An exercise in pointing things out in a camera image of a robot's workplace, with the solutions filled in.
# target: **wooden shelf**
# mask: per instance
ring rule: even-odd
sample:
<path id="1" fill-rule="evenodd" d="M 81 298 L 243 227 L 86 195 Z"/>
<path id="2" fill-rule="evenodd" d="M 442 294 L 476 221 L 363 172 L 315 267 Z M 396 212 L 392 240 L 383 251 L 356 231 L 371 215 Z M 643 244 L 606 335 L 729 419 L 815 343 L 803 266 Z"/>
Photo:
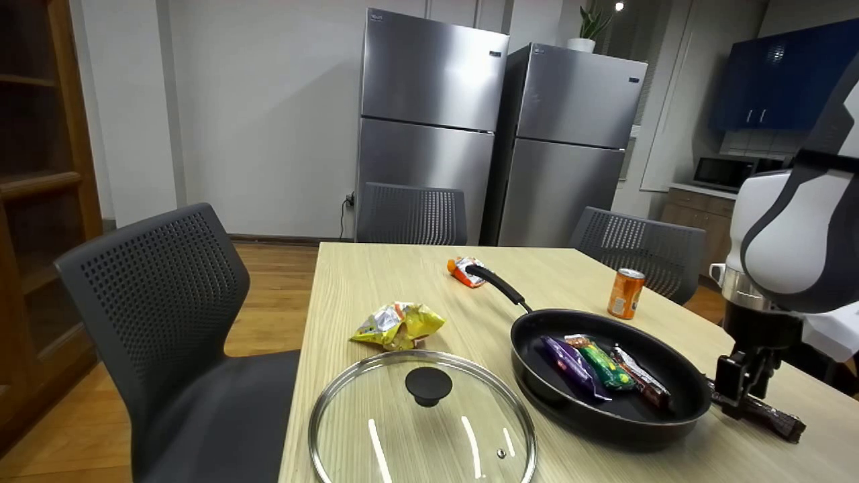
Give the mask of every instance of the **wooden shelf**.
<path id="1" fill-rule="evenodd" d="M 22 272 L 22 288 L 23 294 L 50 284 L 56 279 L 56 271 L 50 266 L 34 267 L 29 272 Z"/>
<path id="2" fill-rule="evenodd" d="M 19 174 L 19 176 L 0 176 L 0 197 L 23 197 L 39 195 L 61 188 L 76 188 L 81 181 L 77 172 L 38 172 L 38 174 Z"/>
<path id="3" fill-rule="evenodd" d="M 56 89 L 53 81 L 49 81 L 49 78 L 31 78 L 31 74 L 0 74 L 0 86 L 2 86 L 2 82 Z"/>
<path id="4" fill-rule="evenodd" d="M 0 453 L 5 453 L 94 361 L 53 259 L 96 236 L 102 215 L 70 0 L 0 0 L 0 24 Z"/>

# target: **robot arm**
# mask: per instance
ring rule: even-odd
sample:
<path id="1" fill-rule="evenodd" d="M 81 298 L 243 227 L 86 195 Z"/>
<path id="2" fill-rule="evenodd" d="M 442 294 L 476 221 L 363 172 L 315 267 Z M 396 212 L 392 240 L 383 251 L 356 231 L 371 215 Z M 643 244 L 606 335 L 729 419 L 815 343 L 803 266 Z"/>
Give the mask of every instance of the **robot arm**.
<path id="1" fill-rule="evenodd" d="M 859 59 L 792 172 L 744 181 L 729 240 L 717 282 L 736 345 L 720 357 L 715 400 L 800 439 L 806 423 L 763 401 L 767 378 L 800 337 L 833 358 L 859 352 Z"/>

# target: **chip bag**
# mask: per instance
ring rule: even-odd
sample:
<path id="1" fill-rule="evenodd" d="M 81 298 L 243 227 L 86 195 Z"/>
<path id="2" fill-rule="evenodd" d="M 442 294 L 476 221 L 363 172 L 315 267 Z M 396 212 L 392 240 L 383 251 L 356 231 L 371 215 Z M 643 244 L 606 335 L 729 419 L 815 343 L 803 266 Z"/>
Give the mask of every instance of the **chip bag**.
<path id="1" fill-rule="evenodd" d="M 392 303 L 372 310 L 349 339 L 380 345 L 386 352 L 411 352 L 437 333 L 445 319 L 426 305 Z"/>

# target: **chair backrest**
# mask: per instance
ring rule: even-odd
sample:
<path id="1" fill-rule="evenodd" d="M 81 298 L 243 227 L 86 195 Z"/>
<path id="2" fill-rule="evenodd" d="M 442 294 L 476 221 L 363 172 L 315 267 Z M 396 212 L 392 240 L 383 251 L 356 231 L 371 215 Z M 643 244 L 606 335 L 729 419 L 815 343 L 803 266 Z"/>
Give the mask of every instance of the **chair backrest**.
<path id="1" fill-rule="evenodd" d="M 575 224 L 572 246 L 611 267 L 639 267 L 650 288 L 688 303 L 698 286 L 706 233 L 588 207 Z"/>
<path id="2" fill-rule="evenodd" d="M 356 237 L 392 244 L 464 244 L 464 193 L 364 181 Z"/>
<path id="3" fill-rule="evenodd" d="M 222 339 L 246 294 L 246 267 L 207 204 L 81 244 L 56 259 L 56 271 L 129 408 L 133 435 L 147 431 L 183 385 L 222 358 Z"/>

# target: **blue cabinet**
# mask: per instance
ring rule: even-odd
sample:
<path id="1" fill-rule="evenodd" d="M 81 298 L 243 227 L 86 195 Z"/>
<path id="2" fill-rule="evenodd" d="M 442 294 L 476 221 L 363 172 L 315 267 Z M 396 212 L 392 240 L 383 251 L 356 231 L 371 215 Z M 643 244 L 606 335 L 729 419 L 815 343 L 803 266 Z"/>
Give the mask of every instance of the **blue cabinet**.
<path id="1" fill-rule="evenodd" d="M 857 54 L 859 19 L 736 43 L 715 125 L 807 131 Z"/>

